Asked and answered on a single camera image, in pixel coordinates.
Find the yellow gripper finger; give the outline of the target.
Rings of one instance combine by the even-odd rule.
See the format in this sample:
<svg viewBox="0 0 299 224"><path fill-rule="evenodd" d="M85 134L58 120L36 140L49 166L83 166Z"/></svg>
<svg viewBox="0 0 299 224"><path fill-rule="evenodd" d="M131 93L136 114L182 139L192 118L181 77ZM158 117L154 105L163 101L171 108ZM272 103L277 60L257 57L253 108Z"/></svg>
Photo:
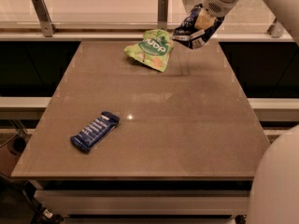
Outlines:
<svg viewBox="0 0 299 224"><path fill-rule="evenodd" d="M210 15L205 9L201 9L194 28L197 30L206 30L214 25L216 18Z"/></svg>

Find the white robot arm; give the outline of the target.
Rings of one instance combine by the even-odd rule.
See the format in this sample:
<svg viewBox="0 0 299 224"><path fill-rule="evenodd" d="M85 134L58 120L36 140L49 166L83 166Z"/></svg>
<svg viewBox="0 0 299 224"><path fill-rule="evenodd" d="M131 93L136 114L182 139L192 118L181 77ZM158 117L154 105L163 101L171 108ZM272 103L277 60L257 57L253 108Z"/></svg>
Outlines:
<svg viewBox="0 0 299 224"><path fill-rule="evenodd" d="M202 0L217 5L224 17L238 0ZM299 0L263 0L299 44ZM249 196L246 224L299 224L299 127L281 135L265 151Z"/></svg>

